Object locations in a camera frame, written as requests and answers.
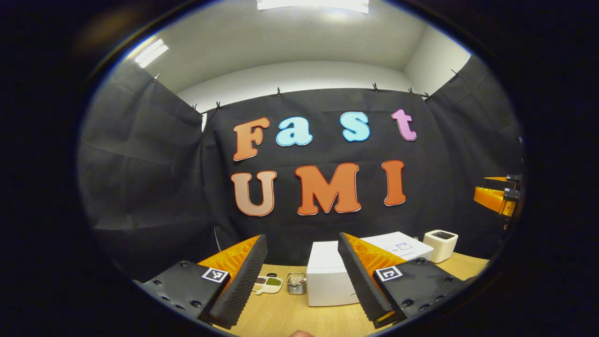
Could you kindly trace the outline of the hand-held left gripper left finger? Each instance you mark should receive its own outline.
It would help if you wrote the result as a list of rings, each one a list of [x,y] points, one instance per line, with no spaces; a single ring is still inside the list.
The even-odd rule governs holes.
[[[135,283],[191,320],[229,330],[248,302],[267,252],[266,235],[256,235],[199,263],[181,260],[156,277]]]

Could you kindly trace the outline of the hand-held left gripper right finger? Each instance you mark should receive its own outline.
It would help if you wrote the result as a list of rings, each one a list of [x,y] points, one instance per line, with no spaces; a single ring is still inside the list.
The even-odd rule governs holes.
[[[338,252],[375,328],[428,311],[470,285],[424,257],[407,261],[348,233],[340,232]]]

